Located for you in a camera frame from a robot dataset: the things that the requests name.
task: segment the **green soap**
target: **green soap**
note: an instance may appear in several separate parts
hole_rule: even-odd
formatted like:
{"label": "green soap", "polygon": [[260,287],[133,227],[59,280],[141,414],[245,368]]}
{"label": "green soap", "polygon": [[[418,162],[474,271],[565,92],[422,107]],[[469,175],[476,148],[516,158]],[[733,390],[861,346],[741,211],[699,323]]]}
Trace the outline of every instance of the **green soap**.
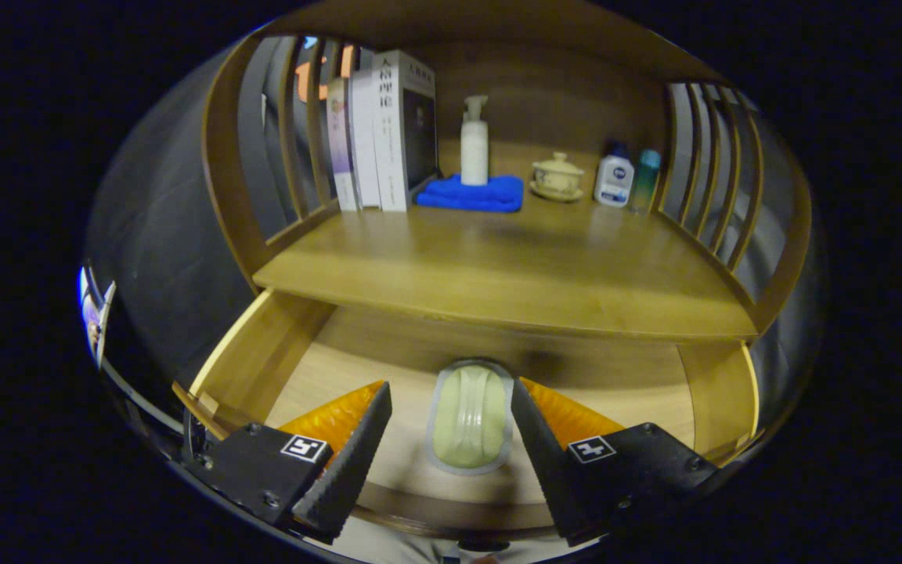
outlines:
{"label": "green soap", "polygon": [[495,461],[503,447],[506,392],[500,376],[480,365],[461,367],[444,379],[434,418],[434,454],[455,468]]}

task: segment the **blue bottle cap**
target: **blue bottle cap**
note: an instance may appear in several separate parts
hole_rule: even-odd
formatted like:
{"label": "blue bottle cap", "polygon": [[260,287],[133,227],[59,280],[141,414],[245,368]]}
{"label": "blue bottle cap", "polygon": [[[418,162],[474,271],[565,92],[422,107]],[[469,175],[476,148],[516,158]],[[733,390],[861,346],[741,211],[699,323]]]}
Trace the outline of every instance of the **blue bottle cap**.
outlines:
{"label": "blue bottle cap", "polygon": [[621,142],[613,142],[611,154],[613,157],[621,157],[624,160],[629,160],[629,149],[626,149],[626,144]]}
{"label": "blue bottle cap", "polygon": [[659,168],[659,153],[652,149],[642,150],[640,164],[647,165],[649,168]]}

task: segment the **wooden shelf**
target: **wooden shelf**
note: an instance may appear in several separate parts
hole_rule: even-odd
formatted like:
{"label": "wooden shelf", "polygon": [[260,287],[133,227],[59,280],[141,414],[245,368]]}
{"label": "wooden shelf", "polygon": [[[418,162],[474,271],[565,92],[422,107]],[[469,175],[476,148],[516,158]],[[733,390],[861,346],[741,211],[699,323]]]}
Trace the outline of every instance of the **wooden shelf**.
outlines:
{"label": "wooden shelf", "polygon": [[516,214],[336,215],[254,275],[340,305],[559,333],[750,339],[737,282],[654,215],[525,195]]}
{"label": "wooden shelf", "polygon": [[385,379],[391,418],[358,517],[436,536],[547,534],[551,514],[516,428],[506,464],[488,474],[451,475],[427,461],[437,376],[463,357],[491,358],[619,424],[655,422],[713,464],[726,464],[755,436],[758,390],[741,342],[532,333],[333,307],[272,290],[254,300],[189,393],[178,396],[224,436],[249,421],[286,424]]}

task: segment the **black background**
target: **black background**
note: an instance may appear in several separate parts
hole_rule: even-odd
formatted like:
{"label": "black background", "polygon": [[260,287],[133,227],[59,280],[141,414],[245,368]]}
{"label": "black background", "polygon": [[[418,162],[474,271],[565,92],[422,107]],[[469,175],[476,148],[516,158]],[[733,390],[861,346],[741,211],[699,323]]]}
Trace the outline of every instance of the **black background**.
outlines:
{"label": "black background", "polygon": [[[813,381],[779,435],[609,559],[902,557],[902,5],[794,4],[619,7],[780,129],[814,186],[833,292]],[[75,307],[86,214],[118,144],[186,72],[286,9],[0,5],[0,560],[293,561],[146,452]]]}

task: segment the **open drawer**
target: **open drawer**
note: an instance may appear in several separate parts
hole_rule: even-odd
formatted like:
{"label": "open drawer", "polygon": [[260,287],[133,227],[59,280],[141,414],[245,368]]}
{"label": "open drawer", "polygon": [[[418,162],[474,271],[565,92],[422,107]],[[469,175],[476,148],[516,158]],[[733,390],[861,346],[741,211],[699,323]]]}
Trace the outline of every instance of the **open drawer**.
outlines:
{"label": "open drawer", "polygon": [[655,422],[719,465],[756,430],[754,368],[742,342],[525,332],[336,307],[273,290],[254,300],[189,392],[179,394],[223,434],[250,421],[286,424],[386,379],[393,413],[355,515],[437,536],[544,534],[551,516],[516,429],[511,457],[489,474],[450,475],[427,461],[437,374],[472,356],[492,358],[619,424]]}

